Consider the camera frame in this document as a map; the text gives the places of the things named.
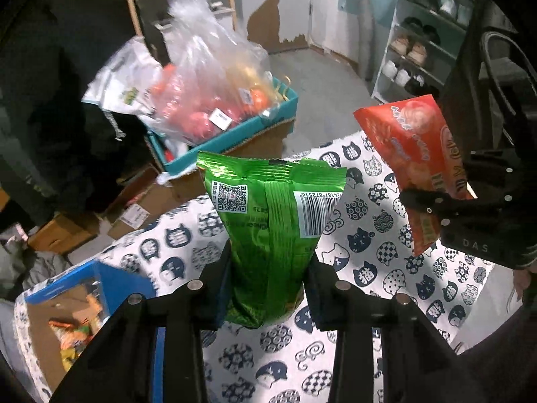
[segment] tablecloth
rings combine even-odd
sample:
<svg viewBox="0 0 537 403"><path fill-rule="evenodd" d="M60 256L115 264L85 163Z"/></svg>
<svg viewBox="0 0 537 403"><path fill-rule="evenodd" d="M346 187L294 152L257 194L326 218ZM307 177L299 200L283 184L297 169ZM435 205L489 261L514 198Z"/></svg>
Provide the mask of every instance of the tablecloth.
<svg viewBox="0 0 537 403"><path fill-rule="evenodd" d="M412 297L450 342L479 296L492 264L444 248L439 241L412 257L412 233L398 198L392 170L363 132L296 154L347 167L345 190L317 248L320 260L367 294ZM125 235L95 256L109 265L151 279L157 295L173 292L199 277L219 258L228 236L208 195L162 215L144 229ZM50 396L28 335L24 297L15 303L15 329L23 356L40 394ZM283 323L256 330L226 322L202 331L205 379L214 403L317 403L328 399L334 364L335 331L321 332L307 299ZM382 403L382 347L372 330L375 403Z"/></svg>

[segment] green snack bag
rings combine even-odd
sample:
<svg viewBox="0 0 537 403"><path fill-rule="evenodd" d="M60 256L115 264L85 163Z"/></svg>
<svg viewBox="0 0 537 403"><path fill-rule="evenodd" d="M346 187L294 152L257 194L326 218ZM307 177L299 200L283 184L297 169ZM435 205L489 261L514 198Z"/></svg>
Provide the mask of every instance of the green snack bag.
<svg viewBox="0 0 537 403"><path fill-rule="evenodd" d="M280 320L302 301L304 271L343 193L346 168L207 152L198 153L198 168L232 245L226 319L249 328Z"/></svg>

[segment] beige shoe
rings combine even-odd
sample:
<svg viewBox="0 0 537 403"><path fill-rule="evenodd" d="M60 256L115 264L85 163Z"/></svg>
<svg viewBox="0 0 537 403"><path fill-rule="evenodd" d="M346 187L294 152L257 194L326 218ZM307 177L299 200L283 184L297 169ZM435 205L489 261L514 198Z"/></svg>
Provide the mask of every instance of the beige shoe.
<svg viewBox="0 0 537 403"><path fill-rule="evenodd" d="M425 47L422 44L416 42L410 53L408 53L406 56L416 65L423 66L425 64L425 60L427 59L427 50L425 50Z"/></svg>
<svg viewBox="0 0 537 403"><path fill-rule="evenodd" d="M406 56L409 44L410 42L406 36L400 36L390 44L390 47L398 52L401 56Z"/></svg>

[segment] qr code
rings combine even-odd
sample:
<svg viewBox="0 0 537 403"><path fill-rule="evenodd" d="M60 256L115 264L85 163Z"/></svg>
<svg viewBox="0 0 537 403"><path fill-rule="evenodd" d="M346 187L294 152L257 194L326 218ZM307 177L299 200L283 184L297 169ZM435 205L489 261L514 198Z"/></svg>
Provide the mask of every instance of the qr code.
<svg viewBox="0 0 537 403"><path fill-rule="evenodd" d="M230 186L213 180L211 197L219 212L236 212L245 214L248 211L248 186Z"/></svg>

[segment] pipe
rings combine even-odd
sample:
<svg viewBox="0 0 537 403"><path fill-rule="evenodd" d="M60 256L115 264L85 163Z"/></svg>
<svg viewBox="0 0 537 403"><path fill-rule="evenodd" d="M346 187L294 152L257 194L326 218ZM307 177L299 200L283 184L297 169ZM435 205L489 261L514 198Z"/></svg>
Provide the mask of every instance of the pipe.
<svg viewBox="0 0 537 403"><path fill-rule="evenodd" d="M373 12L371 0L358 0L358 76L362 80L371 80L373 77L371 68L371 56L373 54Z"/></svg>

